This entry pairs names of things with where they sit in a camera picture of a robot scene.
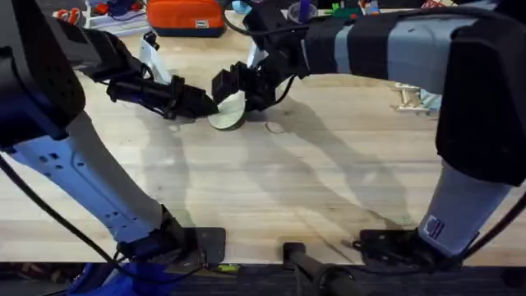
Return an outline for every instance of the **sticker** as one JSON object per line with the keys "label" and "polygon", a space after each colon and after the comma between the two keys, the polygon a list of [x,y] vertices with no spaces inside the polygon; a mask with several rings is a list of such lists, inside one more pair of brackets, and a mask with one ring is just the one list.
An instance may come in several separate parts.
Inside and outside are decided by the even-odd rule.
{"label": "sticker", "polygon": [[196,28],[208,28],[208,20],[196,20]]}
{"label": "sticker", "polygon": [[424,232],[429,235],[430,238],[437,239],[438,236],[441,235],[444,226],[444,222],[436,218],[434,215],[429,215]]}

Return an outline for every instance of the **orange bag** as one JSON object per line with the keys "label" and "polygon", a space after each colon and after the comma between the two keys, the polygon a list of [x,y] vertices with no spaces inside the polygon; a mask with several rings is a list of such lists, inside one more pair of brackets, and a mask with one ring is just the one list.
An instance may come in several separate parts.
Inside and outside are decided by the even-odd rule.
{"label": "orange bag", "polygon": [[149,0],[146,15],[159,36],[220,37],[225,30],[215,0]]}

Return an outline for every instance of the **light wood surface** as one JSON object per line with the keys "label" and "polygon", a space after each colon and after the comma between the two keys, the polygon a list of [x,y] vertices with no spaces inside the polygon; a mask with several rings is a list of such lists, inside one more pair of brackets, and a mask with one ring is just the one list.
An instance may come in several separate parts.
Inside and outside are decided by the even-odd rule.
{"label": "light wood surface", "polygon": [[[139,36],[123,40],[138,53]],[[221,68],[246,60],[250,44],[232,31],[220,39],[158,42],[166,68],[207,90]],[[227,262],[277,263],[283,242],[302,241],[324,262],[358,263],[359,254],[340,241],[353,240],[360,229],[414,228],[441,168],[436,119],[393,111],[399,97],[392,82],[337,75],[296,81],[281,105],[234,132],[218,132],[205,119],[165,121],[112,103],[102,85],[81,82],[86,111],[117,160],[181,224],[225,227]],[[101,223],[45,177],[14,166],[52,207],[113,253]],[[526,264],[525,224],[520,217],[468,263]],[[0,175],[0,261],[101,258]]]}

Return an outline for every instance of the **red object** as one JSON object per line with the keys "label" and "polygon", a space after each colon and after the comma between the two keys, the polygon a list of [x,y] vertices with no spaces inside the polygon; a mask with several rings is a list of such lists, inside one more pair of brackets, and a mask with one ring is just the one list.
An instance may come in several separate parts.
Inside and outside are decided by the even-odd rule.
{"label": "red object", "polygon": [[221,31],[224,28],[221,7],[215,0],[149,0],[146,13],[158,35],[162,35],[159,29]]}
{"label": "red object", "polygon": [[138,12],[139,10],[142,9],[142,5],[140,3],[133,3],[131,6],[130,6],[130,10],[131,11],[134,11],[134,12]]}
{"label": "red object", "polygon": [[76,25],[76,23],[80,20],[80,18],[81,18],[81,10],[78,8],[73,8],[69,11],[69,18],[67,19],[67,22],[72,25]]}
{"label": "red object", "polygon": [[69,11],[67,11],[66,9],[61,9],[56,13],[56,18],[58,18],[59,20],[67,21],[67,18],[69,17]]}
{"label": "red object", "polygon": [[100,3],[95,5],[95,13],[100,15],[105,15],[106,13],[108,13],[108,4]]}

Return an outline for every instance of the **white label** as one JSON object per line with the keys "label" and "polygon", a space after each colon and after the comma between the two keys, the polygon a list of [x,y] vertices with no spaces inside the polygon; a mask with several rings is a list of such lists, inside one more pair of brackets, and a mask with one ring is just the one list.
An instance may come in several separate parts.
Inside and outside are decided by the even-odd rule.
{"label": "white label", "polygon": [[196,28],[208,28],[208,20],[196,20]]}

